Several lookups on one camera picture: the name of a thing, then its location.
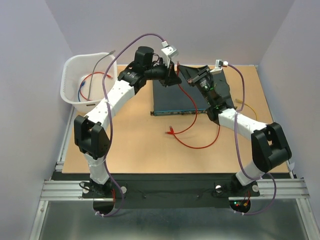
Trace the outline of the red patch cable long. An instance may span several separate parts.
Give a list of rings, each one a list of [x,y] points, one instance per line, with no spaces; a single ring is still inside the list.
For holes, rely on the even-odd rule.
[[[187,128],[185,128],[184,130],[174,131],[173,127],[170,126],[170,127],[169,127],[169,131],[166,131],[166,132],[165,132],[165,134],[167,134],[167,135],[178,135],[178,134],[182,134],[182,133],[188,131],[190,128],[192,128],[192,127],[194,126],[194,124],[196,123],[197,118],[198,118],[198,108],[197,108],[197,105],[196,105],[195,101],[194,101],[193,98],[182,88],[181,84],[178,84],[178,87],[179,87],[179,89],[183,92],[183,94],[191,101],[192,105],[194,106],[194,108],[195,108],[195,117],[194,117],[193,122],[190,124],[190,126],[188,126]]]

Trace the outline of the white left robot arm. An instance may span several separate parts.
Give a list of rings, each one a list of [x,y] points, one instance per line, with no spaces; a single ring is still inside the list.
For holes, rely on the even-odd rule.
[[[154,50],[147,46],[138,47],[134,60],[119,73],[107,96],[85,116],[78,115],[74,119],[74,142],[89,166],[90,180],[86,190],[100,197],[106,197],[112,191],[110,176],[105,167],[105,156],[112,143],[106,129],[112,127],[112,118],[148,80],[158,80],[164,87],[182,82],[172,61],[178,55],[177,49],[166,45],[161,53],[159,62],[154,63]]]

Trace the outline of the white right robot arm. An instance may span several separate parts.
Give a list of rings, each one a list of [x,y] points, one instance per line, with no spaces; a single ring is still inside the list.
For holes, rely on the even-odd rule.
[[[227,62],[218,61],[214,69],[205,65],[190,67],[179,65],[178,71],[191,87],[196,87],[208,104],[207,116],[215,124],[234,131],[236,154],[240,158],[238,136],[241,135],[251,142],[252,161],[244,166],[239,159],[240,171],[232,176],[230,190],[235,195],[242,195],[248,185],[259,180],[270,170],[288,161],[292,151],[280,124],[263,123],[249,118],[235,108],[230,86],[221,80]]]

